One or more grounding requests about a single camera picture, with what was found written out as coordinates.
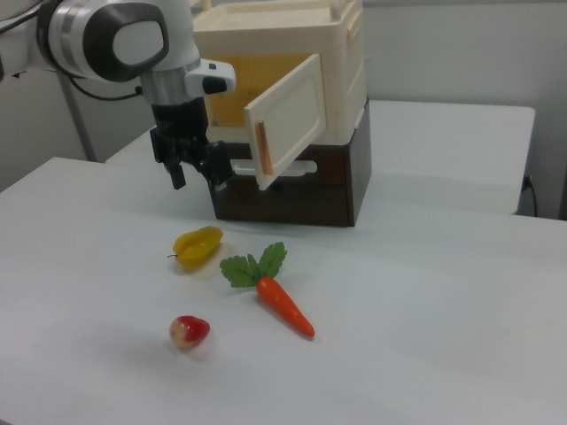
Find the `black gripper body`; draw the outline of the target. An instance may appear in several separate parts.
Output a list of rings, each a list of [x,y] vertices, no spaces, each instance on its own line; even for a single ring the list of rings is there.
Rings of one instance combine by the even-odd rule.
[[[180,167],[183,162],[200,173],[210,174],[205,100],[196,98],[178,105],[153,104],[151,110],[156,123],[151,131],[156,161],[168,171]]]

